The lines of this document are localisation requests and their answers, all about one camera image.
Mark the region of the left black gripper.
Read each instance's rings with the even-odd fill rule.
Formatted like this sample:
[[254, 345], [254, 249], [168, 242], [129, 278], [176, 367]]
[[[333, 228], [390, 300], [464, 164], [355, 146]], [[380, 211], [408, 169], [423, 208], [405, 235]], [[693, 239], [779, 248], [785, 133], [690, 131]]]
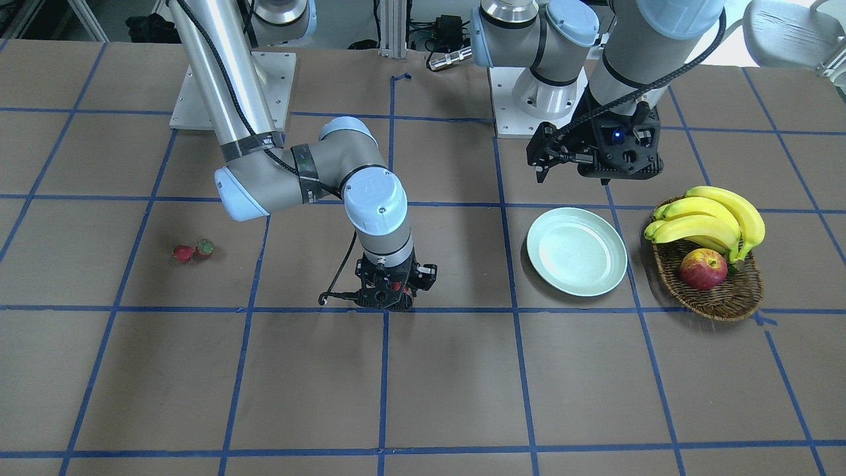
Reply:
[[649, 180], [664, 171], [658, 153], [661, 121], [658, 111], [639, 104], [632, 116], [605, 111], [576, 127], [576, 153], [581, 176], [599, 180]]

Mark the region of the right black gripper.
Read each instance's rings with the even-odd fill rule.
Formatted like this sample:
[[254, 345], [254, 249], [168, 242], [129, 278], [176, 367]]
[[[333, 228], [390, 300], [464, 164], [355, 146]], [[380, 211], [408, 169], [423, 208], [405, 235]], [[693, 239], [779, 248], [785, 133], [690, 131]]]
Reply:
[[[408, 311], [418, 290], [429, 290], [436, 282], [438, 266], [434, 263], [420, 264], [414, 257], [394, 267], [370, 262], [365, 257], [357, 261], [356, 276], [362, 288], [356, 292], [354, 303], [360, 307]], [[402, 282], [399, 292], [392, 290], [393, 282]]]

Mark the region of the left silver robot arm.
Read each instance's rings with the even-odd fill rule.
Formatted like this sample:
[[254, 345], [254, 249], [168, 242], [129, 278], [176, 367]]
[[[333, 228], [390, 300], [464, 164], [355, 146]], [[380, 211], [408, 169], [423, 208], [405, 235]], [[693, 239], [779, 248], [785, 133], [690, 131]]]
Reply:
[[649, 180], [664, 171], [658, 101], [722, 42], [722, 1], [610, 1], [614, 24], [579, 99], [600, 19], [582, 1], [481, 1], [469, 37], [475, 63], [520, 67], [514, 99], [539, 124], [526, 162], [544, 182], [557, 165], [583, 177]]

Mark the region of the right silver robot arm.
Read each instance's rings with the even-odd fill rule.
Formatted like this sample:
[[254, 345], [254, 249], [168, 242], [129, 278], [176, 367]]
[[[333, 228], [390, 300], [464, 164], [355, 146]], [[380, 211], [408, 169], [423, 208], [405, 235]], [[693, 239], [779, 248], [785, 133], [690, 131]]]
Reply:
[[341, 199], [362, 245], [355, 292], [327, 290], [360, 307], [406, 311], [418, 290], [436, 281], [436, 265], [415, 259], [408, 200], [385, 165], [368, 127], [351, 116], [333, 118], [311, 144], [284, 148], [251, 51], [311, 32], [311, 1], [170, 1], [179, 39], [209, 112], [225, 166], [215, 187], [230, 217], [256, 219], [325, 196]]

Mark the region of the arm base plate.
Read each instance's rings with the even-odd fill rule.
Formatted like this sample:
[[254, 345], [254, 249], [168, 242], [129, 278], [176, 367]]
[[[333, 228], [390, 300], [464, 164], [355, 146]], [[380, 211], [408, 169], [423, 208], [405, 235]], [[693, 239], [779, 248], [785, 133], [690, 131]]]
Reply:
[[588, 83], [584, 69], [564, 87], [539, 81], [526, 67], [490, 67], [488, 74], [499, 138], [532, 138], [542, 122], [565, 126]]
[[[284, 132], [297, 56], [281, 51], [253, 51], [251, 55], [263, 99], [249, 93], [248, 102], [242, 109], [250, 120], [266, 109], [274, 129]], [[246, 129], [235, 108], [225, 104], [229, 99], [229, 91], [212, 57], [206, 58], [197, 69], [188, 66], [170, 126], [177, 130], [214, 130], [219, 138], [235, 139]]]

